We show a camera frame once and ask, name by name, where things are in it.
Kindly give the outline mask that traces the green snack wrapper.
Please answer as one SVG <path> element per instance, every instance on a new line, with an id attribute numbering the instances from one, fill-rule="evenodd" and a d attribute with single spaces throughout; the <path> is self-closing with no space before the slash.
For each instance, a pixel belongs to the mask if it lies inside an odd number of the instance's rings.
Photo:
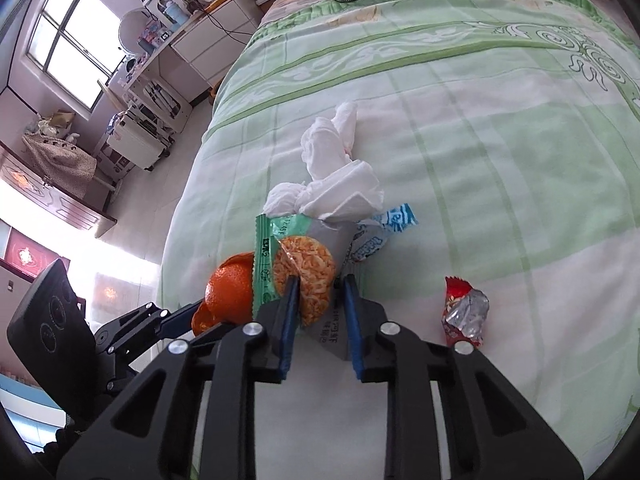
<path id="1" fill-rule="evenodd" d="M 253 311 L 283 296 L 288 278 L 300 279 L 299 331 L 337 358 L 348 359 L 345 315 L 335 305 L 354 222 L 326 222 L 303 214 L 255 220 Z"/>

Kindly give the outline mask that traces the orange peel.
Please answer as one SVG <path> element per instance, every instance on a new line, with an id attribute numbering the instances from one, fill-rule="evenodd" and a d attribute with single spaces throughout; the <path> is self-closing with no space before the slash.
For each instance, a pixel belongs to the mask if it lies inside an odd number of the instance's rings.
<path id="1" fill-rule="evenodd" d="M 242 252 L 224 260 L 210 276 L 205 296 L 191 320 L 201 335 L 218 323 L 242 325 L 253 318 L 254 254 Z"/>

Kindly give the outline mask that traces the blue white candy wrapper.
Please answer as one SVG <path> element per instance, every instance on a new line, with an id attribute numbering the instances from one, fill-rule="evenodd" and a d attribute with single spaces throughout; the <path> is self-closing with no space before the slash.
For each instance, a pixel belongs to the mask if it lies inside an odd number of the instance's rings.
<path id="1" fill-rule="evenodd" d="M 417 224 L 416 215 L 407 203 L 361 220 L 350 244 L 347 261 L 360 263 L 367 260 L 382 249 L 394 234 Z"/>

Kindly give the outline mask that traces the red candy wrapper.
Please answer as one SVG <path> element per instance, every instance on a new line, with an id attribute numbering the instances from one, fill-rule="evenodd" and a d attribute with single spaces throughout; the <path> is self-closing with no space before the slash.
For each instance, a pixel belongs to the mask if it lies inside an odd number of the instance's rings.
<path id="1" fill-rule="evenodd" d="M 474 347 L 484 342 L 484 325 L 490 303 L 481 290 L 457 276 L 446 276 L 445 307 L 442 329 L 448 346 L 467 341 Z"/>

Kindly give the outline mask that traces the white suitcase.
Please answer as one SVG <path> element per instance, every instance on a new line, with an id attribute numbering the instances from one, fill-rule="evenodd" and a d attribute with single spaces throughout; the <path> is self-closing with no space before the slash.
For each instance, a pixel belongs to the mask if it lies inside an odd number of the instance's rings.
<path id="1" fill-rule="evenodd" d="M 152 171 L 160 160 L 170 155 L 169 146 L 162 136 L 150 133 L 137 118 L 125 112 L 112 117 L 106 143 L 134 166 L 146 171 Z"/>

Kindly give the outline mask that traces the white desk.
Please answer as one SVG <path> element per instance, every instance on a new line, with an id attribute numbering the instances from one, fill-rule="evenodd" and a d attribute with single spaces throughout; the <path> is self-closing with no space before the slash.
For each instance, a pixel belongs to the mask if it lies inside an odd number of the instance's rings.
<path id="1" fill-rule="evenodd" d="M 174 49 L 174 45 L 205 18 L 194 13 L 169 36 L 122 84 L 124 97 L 143 104 L 165 125 L 180 133 L 192 113 L 193 105 L 206 100 L 210 87 L 206 80 Z"/>

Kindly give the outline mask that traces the green floral bed quilt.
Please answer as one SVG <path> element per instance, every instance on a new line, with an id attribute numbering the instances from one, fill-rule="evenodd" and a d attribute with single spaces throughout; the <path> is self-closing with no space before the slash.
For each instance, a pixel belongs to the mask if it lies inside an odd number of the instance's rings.
<path id="1" fill-rule="evenodd" d="M 300 139 L 342 103 L 355 158 L 416 225 L 360 292 L 444 338 L 449 275 L 488 297 L 483 352 L 586 474 L 639 409 L 639 49 L 590 0 L 276 3 L 228 71 L 171 220 L 158 300 L 254 246 Z"/>

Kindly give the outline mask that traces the white drawer nightstand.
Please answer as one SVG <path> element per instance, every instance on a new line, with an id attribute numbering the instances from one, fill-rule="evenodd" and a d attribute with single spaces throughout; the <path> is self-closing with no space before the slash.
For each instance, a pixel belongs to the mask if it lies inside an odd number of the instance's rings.
<path id="1" fill-rule="evenodd" d="M 256 32 L 262 14 L 254 0 L 222 0 L 200 13 L 171 43 L 209 87 L 216 86 Z"/>

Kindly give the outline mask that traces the round vanity mirror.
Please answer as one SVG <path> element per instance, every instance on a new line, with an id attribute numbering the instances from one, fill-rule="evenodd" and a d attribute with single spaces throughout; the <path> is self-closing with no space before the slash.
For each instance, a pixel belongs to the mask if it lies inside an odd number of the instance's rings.
<path id="1" fill-rule="evenodd" d="M 131 10 L 122 17 L 118 26 L 118 41 L 122 50 L 132 55 L 144 53 L 139 39 L 148 21 L 148 14 L 143 8 Z"/>

